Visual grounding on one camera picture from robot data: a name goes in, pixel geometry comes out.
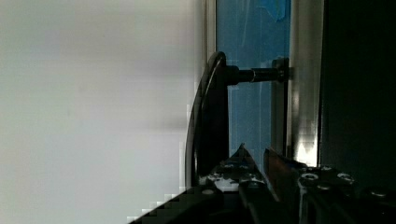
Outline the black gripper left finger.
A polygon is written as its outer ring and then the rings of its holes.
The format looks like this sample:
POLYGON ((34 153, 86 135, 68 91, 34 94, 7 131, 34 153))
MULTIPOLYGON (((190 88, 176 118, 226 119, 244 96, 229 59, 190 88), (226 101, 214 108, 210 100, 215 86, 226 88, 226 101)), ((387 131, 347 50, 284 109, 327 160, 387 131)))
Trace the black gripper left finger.
POLYGON ((265 180, 253 156, 242 143, 228 159, 208 175, 199 177, 199 193, 204 198, 239 198, 242 189, 264 189, 265 180))

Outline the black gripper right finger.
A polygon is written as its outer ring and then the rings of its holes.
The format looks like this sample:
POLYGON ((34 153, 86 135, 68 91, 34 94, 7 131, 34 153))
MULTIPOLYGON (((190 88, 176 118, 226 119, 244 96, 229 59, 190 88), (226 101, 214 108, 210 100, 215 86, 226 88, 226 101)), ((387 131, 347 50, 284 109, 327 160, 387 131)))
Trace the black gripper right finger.
POLYGON ((309 167, 264 151, 264 173, 296 224, 355 224, 354 178, 330 166, 309 167))

